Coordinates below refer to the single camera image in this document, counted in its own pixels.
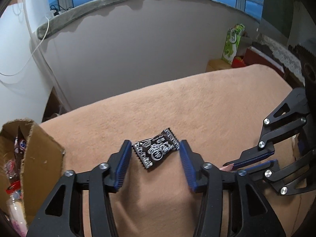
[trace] cable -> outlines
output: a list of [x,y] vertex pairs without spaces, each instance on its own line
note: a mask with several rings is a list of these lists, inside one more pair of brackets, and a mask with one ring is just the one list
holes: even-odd
[[18,9],[19,9],[19,12],[18,12],[18,13],[15,12],[15,10],[14,10],[14,5],[15,5],[15,4],[12,5],[13,14],[14,14],[15,16],[19,16],[19,15],[22,13],[22,7],[23,7],[23,5],[22,5],[22,6],[19,6],[19,5],[17,4],[17,5],[18,5]]
[[28,60],[26,61],[26,63],[24,64],[24,66],[15,74],[13,75],[6,75],[6,74],[3,74],[0,72],[0,75],[2,76],[6,76],[6,77],[9,77],[9,76],[16,76],[18,75],[27,65],[27,63],[29,62],[29,60],[32,58],[33,54],[35,53],[35,51],[40,47],[40,45],[42,44],[42,42],[44,41],[47,33],[48,33],[48,29],[49,29],[49,18],[45,16],[45,18],[47,19],[47,29],[46,29],[46,32],[45,32],[45,35],[43,37],[43,39],[39,42],[39,44],[36,46],[36,48],[34,49],[34,51],[32,52],[31,56],[28,58]]
[[72,8],[74,8],[74,7],[73,7],[73,6],[70,6],[70,7],[68,7],[67,9],[64,9],[64,8],[61,7],[59,4],[52,4],[52,5],[50,6],[50,9],[51,9],[51,10],[56,10],[56,11],[61,11],[61,9],[64,10],[64,11],[69,11],[69,10],[72,9]]
[[[30,33],[31,41],[32,41],[32,43],[37,43],[37,40],[38,40],[37,36],[31,34],[32,31],[31,31],[29,20],[28,20],[28,15],[27,15],[27,10],[26,10],[26,1],[22,0],[22,3],[23,3],[23,11],[24,11],[24,16],[25,16],[26,26],[27,26],[28,32]],[[45,17],[45,18],[48,20],[48,26],[47,26],[47,30],[46,30],[46,33],[44,35],[43,40],[46,38],[47,33],[48,33],[48,29],[49,29],[49,19],[47,17]],[[44,58],[44,56],[43,56],[43,54],[41,52],[39,53],[39,58],[44,61],[44,64],[47,66],[47,70],[45,70],[45,72],[43,72],[42,69],[40,68],[39,64],[36,64],[38,70],[44,75],[45,74],[49,74],[49,77],[50,77],[53,85],[55,86],[56,91],[58,92],[58,97],[60,95],[63,107],[67,111],[73,110],[73,107],[70,105],[68,99],[66,98],[66,96],[64,94],[64,91],[61,89],[60,84],[58,83],[58,81],[56,79],[56,76],[53,73],[53,70],[50,68],[50,66],[48,65],[46,59]],[[3,80],[1,80],[1,78],[0,78],[0,83],[3,84],[3,86],[6,87],[7,89],[9,89],[12,84],[17,84],[19,81],[20,80],[17,80],[15,83],[6,83]],[[10,90],[12,92],[16,93],[16,89],[15,88],[11,88]]]

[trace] beige blanket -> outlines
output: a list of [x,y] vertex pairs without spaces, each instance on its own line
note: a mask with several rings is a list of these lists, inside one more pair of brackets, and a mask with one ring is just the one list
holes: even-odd
[[[258,143],[263,119],[290,91],[291,87],[275,71],[253,65],[111,97],[49,120],[42,127],[66,148],[64,168],[76,172],[107,161],[124,139],[136,142],[166,127],[178,139],[187,139],[205,161],[220,167]],[[291,140],[275,148],[273,158],[281,167],[293,162]],[[281,197],[267,189],[265,195],[290,236],[304,219],[315,191]],[[201,201],[201,195],[188,188],[178,152],[152,172],[147,172],[133,154],[122,189],[110,198],[120,237],[191,237]],[[89,237],[87,206],[85,193],[84,230]],[[226,199],[222,221],[225,236]]]

